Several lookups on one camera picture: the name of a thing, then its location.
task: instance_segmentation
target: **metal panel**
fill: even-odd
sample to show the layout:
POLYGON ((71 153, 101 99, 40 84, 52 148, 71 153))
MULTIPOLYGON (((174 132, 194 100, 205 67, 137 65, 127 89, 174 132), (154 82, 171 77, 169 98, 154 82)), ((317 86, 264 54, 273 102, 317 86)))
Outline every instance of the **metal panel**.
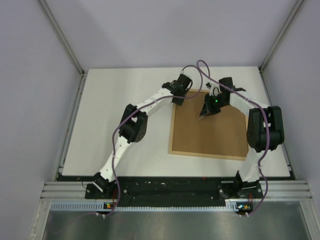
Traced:
POLYGON ((268 202, 252 217, 230 212, 51 212, 43 240, 310 240, 300 204, 268 202))
POLYGON ((315 202, 301 201, 300 204, 311 238, 313 240, 320 239, 320 221, 315 202))

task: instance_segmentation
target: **wire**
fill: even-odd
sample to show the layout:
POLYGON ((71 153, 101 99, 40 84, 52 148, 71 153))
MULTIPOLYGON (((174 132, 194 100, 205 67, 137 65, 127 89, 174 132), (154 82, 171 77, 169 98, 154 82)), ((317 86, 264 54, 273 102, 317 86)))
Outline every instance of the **wire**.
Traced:
MULTIPOLYGON (((209 70, 209 67, 208 65, 206 64, 207 66, 207 69, 208 69, 208 74, 210 75, 210 70, 209 70)), ((167 98, 176 98, 176 99, 192 99, 196 96, 199 95, 201 89, 202 89, 202 85, 203 85, 203 76, 199 70, 198 67, 196 67, 195 65, 188 65, 188 66, 185 66, 182 70, 184 71, 186 68, 189 68, 189 67, 192 67, 192 68, 195 68, 199 71, 199 74, 200 74, 200 78, 201 78, 201 84, 200 84, 200 87, 199 87, 199 90, 192 96, 172 96, 172 95, 168 95, 168 96, 162 96, 162 97, 159 97, 158 99, 156 99, 155 101, 158 102, 160 100, 163 100, 163 99, 167 99, 167 98)), ((115 209, 117 208, 118 206, 118 203, 120 201, 120 198, 121 198, 121 189, 120 189, 120 184, 119 184, 119 181, 118 181, 118 177, 117 177, 117 174, 116 174, 116 171, 115 171, 115 155, 116 155, 116 143, 115 143, 115 136, 116 136, 116 133, 118 132, 118 130, 129 120, 132 118, 132 116, 134 116, 137 112, 139 112, 140 110, 144 109, 144 108, 147 108, 151 105, 155 104, 155 102, 151 102, 149 104, 146 104, 144 106, 141 106, 139 108, 137 108, 135 111, 133 111, 133 113, 131 113, 126 119, 124 119, 120 124, 119 126, 117 126, 112 134, 112 149, 113 149, 113 157, 112 157, 112 162, 111 162, 111 167, 112 167, 112 172, 113 172, 113 175, 114 175, 114 179, 115 179, 115 183, 117 185, 117 188, 118 188, 118 198, 117 198, 117 201, 115 203, 115 205, 113 206, 112 210, 107 214, 107 216, 113 214, 113 212, 115 211, 115 209)))
POLYGON ((248 103, 250 104, 253 104, 255 105, 256 107, 258 107, 262 113, 262 116, 263 116, 263 120, 265 122, 265 130, 266 130, 266 145, 265 145, 265 149, 264 149, 264 153, 263 155, 259 158, 258 160, 258 170, 259 170, 259 173, 260 175, 262 176, 263 180, 265 181, 265 192, 260 200, 260 202, 257 204, 257 206, 252 210, 252 212, 250 212, 247 216, 251 216, 253 213, 255 213, 257 211, 257 209, 261 206, 261 204, 263 203, 263 201, 265 200, 266 196, 267 196, 267 193, 268 193, 268 189, 269 189, 269 185, 268 185, 268 180, 266 178, 266 176, 262 173, 262 170, 261 170, 261 161, 265 158, 265 156, 267 155, 267 152, 269 150, 269 145, 270 145, 270 132, 269 132, 269 128, 268 128, 268 118, 267 118, 267 115, 264 111, 264 109, 256 102, 250 100, 250 99, 247 99, 245 96, 243 96, 241 93, 237 92, 237 91, 234 91, 233 89, 221 84, 220 82, 212 79, 209 75, 207 75, 204 71, 201 70, 201 68, 199 67, 199 63, 204 63, 206 66, 208 66, 205 61, 203 60, 198 60, 196 62, 196 66, 198 68, 198 70, 200 71, 200 73, 202 75, 204 75, 205 77, 207 77, 208 79, 210 79, 212 82, 218 84, 219 86, 227 89, 228 91, 230 91, 231 93, 234 93, 234 94, 237 94, 239 97, 243 98, 244 100, 246 100, 248 103))

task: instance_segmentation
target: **wooden board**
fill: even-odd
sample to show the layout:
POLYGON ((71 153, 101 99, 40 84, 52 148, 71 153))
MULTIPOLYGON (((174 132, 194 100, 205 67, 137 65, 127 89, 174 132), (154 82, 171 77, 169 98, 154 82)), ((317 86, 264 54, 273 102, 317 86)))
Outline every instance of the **wooden board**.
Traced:
MULTIPOLYGON (((245 160, 248 153, 245 116, 233 106, 225 106, 219 114, 199 119, 207 93, 202 91, 197 97, 186 99, 182 106, 173 106, 169 153, 245 160)), ((187 96, 194 94, 190 90, 187 96)))

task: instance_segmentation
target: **purple cable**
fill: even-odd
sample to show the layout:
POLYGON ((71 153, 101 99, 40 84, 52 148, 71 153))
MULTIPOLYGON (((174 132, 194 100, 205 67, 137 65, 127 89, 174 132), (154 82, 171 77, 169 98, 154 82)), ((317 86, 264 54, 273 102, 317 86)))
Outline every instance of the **purple cable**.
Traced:
MULTIPOLYGON (((203 76, 202 76, 201 72, 199 71, 199 69, 198 69, 195 65, 185 66, 185 67, 182 69, 182 71, 183 71, 184 69, 186 69, 186 68, 189 68, 189 67, 193 67, 193 68, 197 69, 198 72, 199 72, 199 74, 200 74, 201 84, 200 84, 199 90, 198 90, 194 95, 192 95, 192 96, 172 96, 172 95, 168 95, 168 96, 159 97, 159 98, 156 99, 155 101, 158 102, 158 101, 160 101, 160 100, 162 100, 162 99, 167 99, 167 98, 192 99, 192 98, 196 97, 196 96, 200 93, 200 91, 201 91, 201 89, 202 89, 203 76)), ((209 67, 208 67, 207 64, 206 64, 206 67, 207 67, 207 69, 208 69, 208 75, 210 76, 210 70, 209 70, 209 67)), ((112 134, 113 157, 112 157, 111 166, 112 166, 112 172, 113 172, 113 175, 114 175, 114 178, 115 178, 116 186, 117 186, 117 188, 118 188, 118 197, 117 197, 116 203, 115 203, 115 205, 113 206, 112 210, 109 211, 109 212, 105 215, 106 217, 112 215, 112 214, 115 212, 115 209, 117 208, 118 203, 119 203, 119 201, 120 201, 120 197, 121 197, 120 184, 119 184, 119 180, 118 180, 118 177, 117 177, 117 174, 116 174, 116 170, 115 170, 115 157, 114 157, 114 156, 116 155, 116 143, 115 143, 116 133, 117 133, 117 131, 118 131, 129 119, 131 119, 131 117, 132 117, 133 115, 135 115, 135 114, 136 114, 137 112, 139 112, 141 109, 147 108, 147 107, 153 105, 154 103, 155 103, 155 102, 153 101, 153 102, 151 102, 151 103, 149 103, 149 104, 146 104, 146 105, 141 106, 141 107, 139 107, 138 109, 136 109, 136 110, 135 110, 133 113, 131 113, 125 120, 123 120, 123 121, 119 124, 119 126, 116 127, 116 129, 114 130, 114 132, 113 132, 113 134, 112 134)), ((59 234, 59 233, 61 233, 62 230, 64 230, 65 228, 67 228, 68 226, 70 226, 71 224, 73 224, 75 221, 77 221, 77 220, 79 220, 79 219, 81 219, 81 218, 83 218, 83 217, 85 217, 85 216, 88 216, 88 215, 96 215, 96 213, 95 213, 95 212, 87 212, 87 213, 84 213, 84 214, 76 217, 75 219, 71 220, 70 222, 68 222, 65 227, 62 227, 62 228, 59 229, 58 231, 53 231, 53 230, 51 230, 51 231, 52 231, 54 234, 59 234)))
MULTIPOLYGON (((201 84, 200 84, 200 87, 199 87, 199 90, 196 92, 196 94, 192 95, 192 96, 172 96, 172 95, 168 95, 168 96, 162 96, 162 97, 159 97, 158 99, 156 99, 155 101, 160 101, 162 99, 167 99, 167 98, 176 98, 176 99, 192 99, 196 96, 198 96, 198 94, 200 93, 201 89, 202 89, 202 85, 203 85, 203 77, 202 77, 202 74, 200 72, 200 70, 198 69, 198 67, 196 67, 195 65, 188 65, 188 66, 185 66, 182 71, 188 67, 193 67, 195 69, 197 69, 199 71, 199 74, 200 74, 200 77, 201 77, 201 84)), ((117 131, 129 120, 131 119, 137 112, 139 112, 141 109, 144 109, 144 108, 147 108, 153 104, 155 104, 155 101, 149 103, 149 104, 146 104, 144 106, 141 106, 139 108, 137 108, 133 113, 131 113, 125 120, 123 120, 119 126, 116 127, 116 129, 114 130, 113 134, 112 134, 112 148, 113 148, 113 157, 112 157, 112 172, 113 172, 113 175, 114 175, 114 178, 115 178, 115 182, 116 182, 116 185, 118 187, 118 198, 117 198, 117 201, 115 203, 115 206, 113 207, 113 209, 108 213, 108 216, 111 215, 116 207, 118 206, 118 202, 120 200, 120 196, 121 196, 121 189, 120 189, 120 184, 119 184, 119 181, 118 181, 118 177, 117 177, 117 174, 116 174, 116 171, 115 171, 115 155, 116 155, 116 144, 115 144, 115 136, 116 136, 116 133, 117 131)))
POLYGON ((239 97, 243 98, 244 100, 247 100, 248 103, 250 104, 253 104, 255 105, 256 107, 258 107, 262 113, 262 116, 263 116, 263 120, 265 122, 265 130, 266 130, 266 146, 265 146, 265 150, 264 150, 264 153, 263 155, 259 158, 258 160, 258 169, 259 169, 259 173, 260 175, 262 176, 263 180, 265 181, 265 192, 264 192, 264 195, 262 196, 260 202, 257 204, 257 206, 252 210, 252 212, 250 212, 248 214, 248 216, 252 215, 253 213, 255 213, 257 211, 257 209, 261 206, 261 204, 263 203, 263 201, 265 200, 266 196, 267 196, 267 193, 268 193, 268 189, 269 189, 269 186, 268 186, 268 180, 266 178, 266 176, 262 173, 262 170, 261 170, 261 161, 262 159, 264 159, 264 157, 267 155, 267 152, 269 150, 269 145, 270 145, 270 133, 269 133, 269 127, 268 127, 268 118, 267 118, 267 115, 264 111, 264 109, 259 105, 257 104, 256 102, 252 101, 252 100, 249 100, 247 99, 245 96, 243 96, 241 93, 237 92, 237 91, 234 91, 233 89, 221 84, 220 82, 212 79, 209 75, 207 75, 204 71, 201 70, 201 68, 199 67, 199 63, 204 63, 206 67, 208 67, 207 63, 203 60, 198 60, 196 62, 196 66, 199 70, 199 72, 204 75, 205 77, 207 77, 209 80, 211 80, 212 82, 214 82, 215 84, 218 84, 220 85, 221 87, 227 89, 228 91, 230 91, 231 93, 234 93, 234 94, 237 94, 239 97))

